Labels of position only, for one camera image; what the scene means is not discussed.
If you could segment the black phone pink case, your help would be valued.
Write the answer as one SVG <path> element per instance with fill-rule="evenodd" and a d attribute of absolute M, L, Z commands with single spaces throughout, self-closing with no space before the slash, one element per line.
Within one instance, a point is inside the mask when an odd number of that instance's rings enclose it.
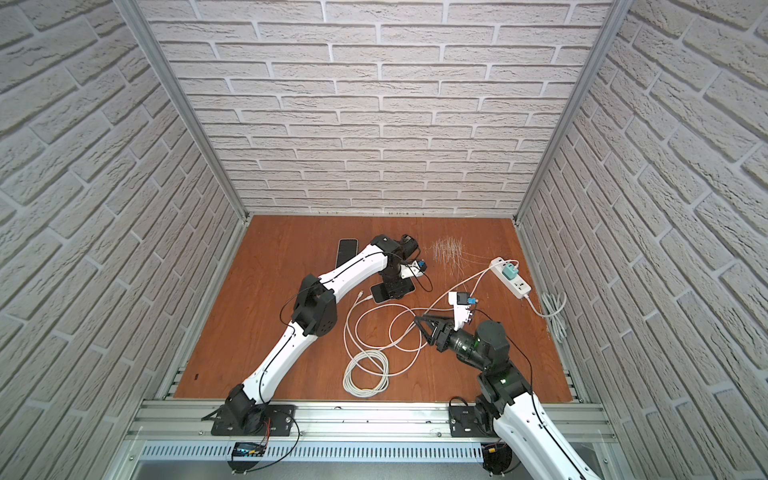
<path fill-rule="evenodd" d="M 415 286 L 410 278 L 398 279 L 392 282 L 382 282 L 371 287 L 373 300 L 377 303 L 383 303 L 388 300 L 399 300 L 405 295 L 413 292 Z"/>

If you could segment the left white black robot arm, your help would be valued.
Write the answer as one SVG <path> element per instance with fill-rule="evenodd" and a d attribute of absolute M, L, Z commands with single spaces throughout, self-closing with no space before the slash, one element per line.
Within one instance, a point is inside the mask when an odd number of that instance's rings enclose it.
<path fill-rule="evenodd" d="M 319 277 L 306 276 L 296 296 L 291 321 L 262 364 L 241 384 L 235 386 L 220 407 L 220 419 L 229 422 L 230 431 L 251 432 L 264 407 L 288 371 L 303 352 L 337 323 L 337 303 L 353 288 L 374 274 L 382 282 L 372 287 L 378 302 L 400 299 L 415 290 L 412 279 L 421 275 L 425 264 L 410 257 L 418 242 L 409 235 L 395 240 L 376 236 L 360 253 L 336 269 Z"/>

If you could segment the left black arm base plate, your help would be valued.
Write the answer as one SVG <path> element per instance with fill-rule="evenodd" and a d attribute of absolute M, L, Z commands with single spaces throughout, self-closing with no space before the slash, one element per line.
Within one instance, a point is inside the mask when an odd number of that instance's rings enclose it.
<path fill-rule="evenodd" d="M 246 413 L 235 413 L 221 405 L 203 420 L 211 419 L 213 436 L 261 436 L 288 437 L 293 427 L 296 406 L 293 404 L 253 407 Z"/>

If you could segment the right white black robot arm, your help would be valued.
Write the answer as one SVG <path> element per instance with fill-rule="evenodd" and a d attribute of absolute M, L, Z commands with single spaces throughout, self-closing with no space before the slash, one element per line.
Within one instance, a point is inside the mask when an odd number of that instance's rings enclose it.
<path fill-rule="evenodd" d="M 470 334 L 446 317 L 418 316 L 414 323 L 439 352 L 450 350 L 479 371 L 480 428 L 508 445 L 534 479 L 596 479 L 598 475 L 545 413 L 533 387 L 509 357 L 511 342 L 501 323 L 486 320 Z"/>

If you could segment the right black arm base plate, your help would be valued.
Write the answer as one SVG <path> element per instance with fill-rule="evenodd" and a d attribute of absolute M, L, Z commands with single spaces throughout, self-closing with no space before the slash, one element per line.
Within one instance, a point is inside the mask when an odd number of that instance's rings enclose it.
<path fill-rule="evenodd" d="M 449 405 L 448 416 L 452 438 L 498 438 L 494 417 L 483 403 Z"/>

